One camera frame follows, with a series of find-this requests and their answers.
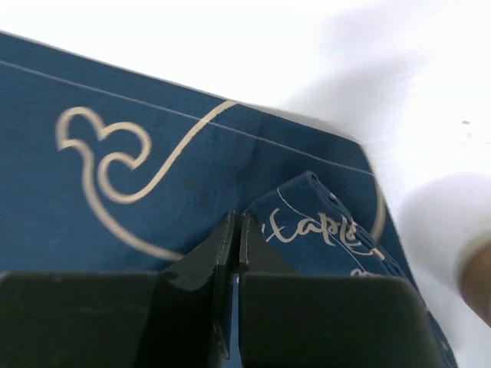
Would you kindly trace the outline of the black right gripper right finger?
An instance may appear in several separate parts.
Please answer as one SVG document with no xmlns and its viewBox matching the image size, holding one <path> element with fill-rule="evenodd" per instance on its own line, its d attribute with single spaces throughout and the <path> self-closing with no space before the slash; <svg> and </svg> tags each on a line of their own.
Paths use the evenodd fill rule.
<svg viewBox="0 0 491 368">
<path fill-rule="evenodd" d="M 251 215 L 239 262 L 243 366 L 426 366 L 427 325 L 406 281 L 297 274 Z"/>
</svg>

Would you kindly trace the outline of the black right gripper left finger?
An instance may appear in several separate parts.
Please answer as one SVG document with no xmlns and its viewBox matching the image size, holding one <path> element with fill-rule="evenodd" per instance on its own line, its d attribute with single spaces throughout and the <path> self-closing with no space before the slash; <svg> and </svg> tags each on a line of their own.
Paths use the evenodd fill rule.
<svg viewBox="0 0 491 368">
<path fill-rule="evenodd" d="M 5 272 L 3 367 L 221 367 L 235 216 L 161 272 Z"/>
</svg>

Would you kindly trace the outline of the dark blue embroidered cloth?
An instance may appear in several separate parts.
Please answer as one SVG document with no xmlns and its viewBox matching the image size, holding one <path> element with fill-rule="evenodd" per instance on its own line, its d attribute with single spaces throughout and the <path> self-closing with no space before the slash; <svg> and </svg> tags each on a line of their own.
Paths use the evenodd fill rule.
<svg viewBox="0 0 491 368">
<path fill-rule="evenodd" d="M 1 36 L 1 276 L 161 272 L 235 216 L 229 358 L 239 349 L 242 225 L 303 276 L 414 290 L 427 364 L 456 359 L 407 264 L 361 146 L 347 138 Z"/>
</svg>

